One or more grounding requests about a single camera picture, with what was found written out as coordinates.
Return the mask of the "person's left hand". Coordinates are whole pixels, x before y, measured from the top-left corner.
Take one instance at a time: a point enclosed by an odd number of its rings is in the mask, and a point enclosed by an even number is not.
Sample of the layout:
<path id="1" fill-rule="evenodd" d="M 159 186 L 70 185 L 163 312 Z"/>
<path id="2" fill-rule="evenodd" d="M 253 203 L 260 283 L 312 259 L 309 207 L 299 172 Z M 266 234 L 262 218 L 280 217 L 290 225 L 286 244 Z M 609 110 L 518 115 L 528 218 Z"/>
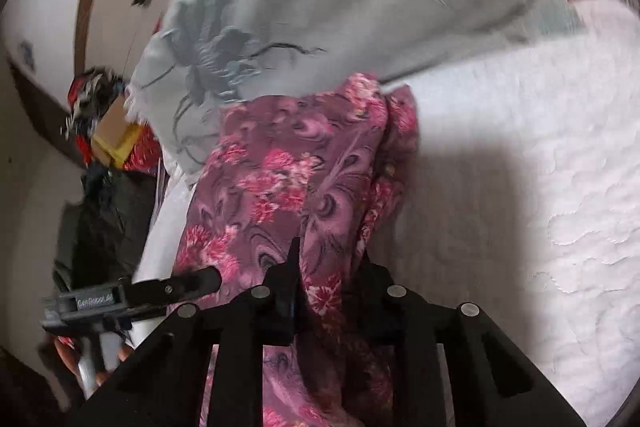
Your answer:
<path id="1" fill-rule="evenodd" d="M 82 348 L 77 340 L 67 337 L 53 337 L 54 347 L 65 366 L 77 377 L 80 377 L 79 363 L 82 358 Z M 134 348 L 123 343 L 117 351 L 119 362 L 123 362 L 134 353 Z"/>

